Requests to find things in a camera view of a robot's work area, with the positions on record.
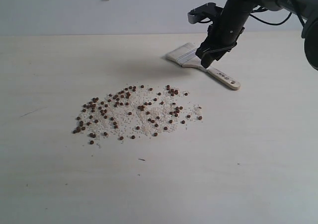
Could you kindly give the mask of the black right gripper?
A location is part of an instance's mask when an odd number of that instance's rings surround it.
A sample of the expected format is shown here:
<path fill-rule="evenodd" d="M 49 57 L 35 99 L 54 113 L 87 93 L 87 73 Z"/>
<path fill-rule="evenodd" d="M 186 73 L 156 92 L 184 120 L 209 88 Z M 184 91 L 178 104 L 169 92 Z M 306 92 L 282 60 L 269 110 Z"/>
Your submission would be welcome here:
<path fill-rule="evenodd" d="M 251 0 L 227 0 L 208 33 L 208 43 L 202 42 L 195 52 L 202 67 L 208 68 L 214 60 L 219 61 L 236 46 L 251 12 Z"/>

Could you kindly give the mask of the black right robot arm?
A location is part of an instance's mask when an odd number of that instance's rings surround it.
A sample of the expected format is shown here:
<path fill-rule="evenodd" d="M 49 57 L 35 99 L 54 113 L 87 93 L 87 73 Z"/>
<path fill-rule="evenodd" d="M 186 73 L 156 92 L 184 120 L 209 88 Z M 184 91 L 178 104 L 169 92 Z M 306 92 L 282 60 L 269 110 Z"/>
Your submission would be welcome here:
<path fill-rule="evenodd" d="M 303 28 L 301 38 L 304 39 L 306 58 L 317 69 L 318 0 L 227 0 L 224 7 L 209 2 L 191 10 L 188 13 L 190 23 L 200 23 L 206 18 L 212 22 L 206 39 L 195 53 L 201 65 L 208 68 L 213 61 L 218 61 L 237 45 L 244 24 L 257 6 L 269 11 L 285 9 L 298 17 Z"/>

